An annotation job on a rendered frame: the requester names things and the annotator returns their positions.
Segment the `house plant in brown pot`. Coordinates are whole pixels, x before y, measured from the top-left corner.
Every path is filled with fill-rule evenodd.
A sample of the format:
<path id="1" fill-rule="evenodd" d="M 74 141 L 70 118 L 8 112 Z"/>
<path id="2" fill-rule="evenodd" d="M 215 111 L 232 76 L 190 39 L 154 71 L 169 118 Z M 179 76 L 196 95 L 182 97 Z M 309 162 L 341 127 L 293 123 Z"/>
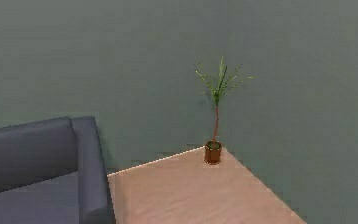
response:
<path id="1" fill-rule="evenodd" d="M 219 135 L 219 123 L 220 123 L 220 108 L 219 105 L 221 100 L 227 95 L 227 93 L 238 85 L 242 84 L 247 79 L 255 79 L 255 75 L 249 75 L 244 77 L 240 81 L 236 81 L 238 78 L 238 71 L 241 69 L 242 64 L 234 69 L 235 75 L 230 75 L 228 72 L 228 66 L 225 64 L 224 57 L 221 57 L 217 79 L 212 82 L 208 75 L 201 72 L 199 68 L 195 70 L 195 74 L 205 83 L 207 90 L 202 93 L 208 94 L 212 100 L 214 111 L 215 111 L 215 123 L 212 132 L 211 139 L 208 140 L 204 145 L 204 162 L 209 165 L 217 165 L 221 162 L 223 144 L 218 140 Z"/>

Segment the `dark grey sofa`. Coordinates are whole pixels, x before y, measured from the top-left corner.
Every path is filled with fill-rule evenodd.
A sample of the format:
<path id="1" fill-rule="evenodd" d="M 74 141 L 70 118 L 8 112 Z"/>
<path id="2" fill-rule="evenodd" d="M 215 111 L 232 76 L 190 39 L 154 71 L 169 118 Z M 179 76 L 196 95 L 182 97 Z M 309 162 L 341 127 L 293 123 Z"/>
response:
<path id="1" fill-rule="evenodd" d="M 0 224 L 116 224 L 94 117 L 0 128 Z"/>

